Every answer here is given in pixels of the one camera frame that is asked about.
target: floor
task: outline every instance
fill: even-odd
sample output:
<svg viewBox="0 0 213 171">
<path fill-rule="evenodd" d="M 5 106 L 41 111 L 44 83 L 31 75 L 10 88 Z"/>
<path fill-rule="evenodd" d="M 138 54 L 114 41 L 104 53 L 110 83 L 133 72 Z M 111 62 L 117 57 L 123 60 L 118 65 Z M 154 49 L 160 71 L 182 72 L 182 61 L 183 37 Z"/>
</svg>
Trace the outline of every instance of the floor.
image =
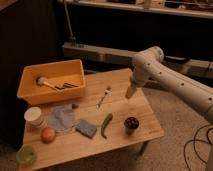
<svg viewBox="0 0 213 171">
<path fill-rule="evenodd" d="M 43 170 L 52 171 L 167 171 L 188 170 L 184 162 L 184 144 L 192 139 L 196 130 L 208 124 L 195 111 L 173 94 L 158 88 L 143 88 L 150 105 L 161 123 L 165 136 L 151 141 L 144 154 L 137 152 L 141 144 L 104 154 L 64 163 Z M 206 129 L 199 133 L 205 138 Z M 196 145 L 203 159 L 208 159 L 210 147 L 203 143 Z M 205 165 L 196 157 L 192 145 L 186 148 L 187 160 L 192 171 L 203 171 Z M 0 171 L 17 170 L 15 151 L 0 143 Z"/>
</svg>

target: green pepper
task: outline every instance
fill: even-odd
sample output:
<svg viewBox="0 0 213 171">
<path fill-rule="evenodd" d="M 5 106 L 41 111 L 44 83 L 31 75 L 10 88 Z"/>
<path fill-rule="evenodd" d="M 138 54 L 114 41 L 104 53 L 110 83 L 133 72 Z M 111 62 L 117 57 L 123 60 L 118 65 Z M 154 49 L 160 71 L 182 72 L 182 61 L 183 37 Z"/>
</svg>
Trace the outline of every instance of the green pepper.
<svg viewBox="0 0 213 171">
<path fill-rule="evenodd" d="M 107 139 L 107 137 L 106 137 L 104 131 L 105 131 L 107 125 L 109 124 L 109 122 L 112 120 L 112 118 L 113 118 L 113 115 L 111 113 L 109 113 L 101 125 L 101 136 L 104 137 L 105 139 Z"/>
</svg>

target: wall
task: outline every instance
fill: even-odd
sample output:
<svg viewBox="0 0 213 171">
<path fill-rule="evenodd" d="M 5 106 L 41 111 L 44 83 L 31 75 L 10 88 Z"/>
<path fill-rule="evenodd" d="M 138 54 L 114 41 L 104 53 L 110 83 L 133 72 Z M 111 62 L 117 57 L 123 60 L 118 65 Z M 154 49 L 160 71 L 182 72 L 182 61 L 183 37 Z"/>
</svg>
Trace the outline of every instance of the wall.
<svg viewBox="0 0 213 171">
<path fill-rule="evenodd" d="M 22 144 L 27 104 L 16 98 L 24 66 L 58 60 L 52 0 L 19 0 L 0 11 L 0 140 Z"/>
</svg>

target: gray cloth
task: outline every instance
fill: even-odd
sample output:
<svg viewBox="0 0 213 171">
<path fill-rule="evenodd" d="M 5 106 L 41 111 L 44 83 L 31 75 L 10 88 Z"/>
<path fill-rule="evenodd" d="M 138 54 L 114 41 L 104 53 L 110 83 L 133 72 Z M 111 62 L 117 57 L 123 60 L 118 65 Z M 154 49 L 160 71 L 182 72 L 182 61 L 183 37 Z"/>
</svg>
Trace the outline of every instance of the gray cloth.
<svg viewBox="0 0 213 171">
<path fill-rule="evenodd" d="M 75 117 L 72 104 L 51 108 L 48 115 L 48 126 L 54 128 L 56 132 L 70 131 L 74 125 Z"/>
<path fill-rule="evenodd" d="M 82 133 L 83 135 L 92 138 L 97 131 L 97 127 L 88 123 L 85 120 L 81 120 L 77 125 L 76 130 Z"/>
</svg>

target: sponge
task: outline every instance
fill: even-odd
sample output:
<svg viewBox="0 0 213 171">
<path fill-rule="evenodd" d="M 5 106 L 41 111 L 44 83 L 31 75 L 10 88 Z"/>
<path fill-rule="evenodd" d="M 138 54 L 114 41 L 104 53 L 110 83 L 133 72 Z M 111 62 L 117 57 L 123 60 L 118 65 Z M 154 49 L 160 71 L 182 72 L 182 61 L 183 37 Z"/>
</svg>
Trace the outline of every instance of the sponge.
<svg viewBox="0 0 213 171">
<path fill-rule="evenodd" d="M 76 130 L 79 131 L 84 136 L 87 136 L 88 138 L 92 139 L 92 137 L 95 135 L 97 131 L 97 127 L 95 125 L 88 123 L 85 120 L 81 120 L 76 126 Z"/>
</svg>

